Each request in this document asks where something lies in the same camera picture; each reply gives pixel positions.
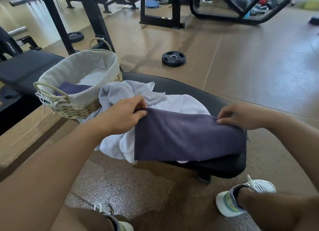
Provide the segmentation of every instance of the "rope handle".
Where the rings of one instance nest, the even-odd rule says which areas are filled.
[[[38,81],[37,81],[37,82],[34,82],[34,83],[33,83],[33,86],[34,86],[38,91],[41,91],[41,89],[38,87],[38,85],[48,87],[48,88],[50,88],[50,89],[52,89],[52,90],[54,90],[54,91],[57,91],[57,92],[61,93],[61,94],[64,96],[63,98],[65,98],[65,99],[68,99],[68,98],[69,98],[69,95],[66,94],[65,92],[61,91],[59,88],[56,88],[56,87],[50,86],[50,85],[48,85],[48,84],[46,84],[46,83],[42,83],[42,82],[38,82]]]
[[[92,42],[93,42],[94,40],[100,40],[100,41],[104,42],[104,43],[108,46],[108,48],[110,49],[110,50],[107,50],[107,51],[113,52],[113,50],[112,50],[111,46],[109,45],[109,43],[108,43],[105,39],[103,39],[103,38],[94,38],[94,39],[92,39],[91,42],[90,42],[90,44],[89,44],[89,48],[90,48],[90,49],[92,48],[92,47],[91,47],[91,44],[92,44]]]

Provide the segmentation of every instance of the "weight plate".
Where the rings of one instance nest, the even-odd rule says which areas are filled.
[[[68,33],[71,43],[77,43],[84,39],[84,35],[81,32]]]
[[[162,55],[162,62],[169,67],[178,67],[186,63],[186,56],[179,51],[168,51]]]

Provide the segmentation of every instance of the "right hand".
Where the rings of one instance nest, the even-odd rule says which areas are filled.
[[[218,114],[218,124],[234,125],[243,129],[253,130],[271,126],[278,112],[253,106],[250,104],[236,103],[228,105]]]

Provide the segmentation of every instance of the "bench leg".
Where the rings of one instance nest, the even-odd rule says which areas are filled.
[[[210,184],[211,183],[211,175],[205,173],[205,172],[201,172],[198,171],[197,172],[197,177],[196,180],[204,182],[205,184]]]

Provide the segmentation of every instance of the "sneaker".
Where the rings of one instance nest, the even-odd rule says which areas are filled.
[[[234,197],[234,191],[238,192],[240,188],[248,187],[258,193],[276,193],[275,186],[269,181],[252,180],[249,175],[247,175],[247,177],[248,181],[245,184],[239,184],[229,191],[223,191],[217,195],[216,205],[218,210],[225,217],[236,217],[240,214],[246,213],[246,211],[237,204]]]
[[[101,203],[95,203],[94,204],[94,208],[93,210],[94,211],[97,211],[97,207],[98,206],[98,210],[100,213],[103,213],[103,215],[107,218],[109,218],[112,223],[114,224],[114,226],[116,226],[116,229],[115,231],[134,231],[133,229],[133,226],[130,225],[128,222],[122,222],[122,221],[118,221],[115,217],[113,217],[112,215],[109,215],[107,213],[105,213],[103,210],[102,210],[102,205]]]

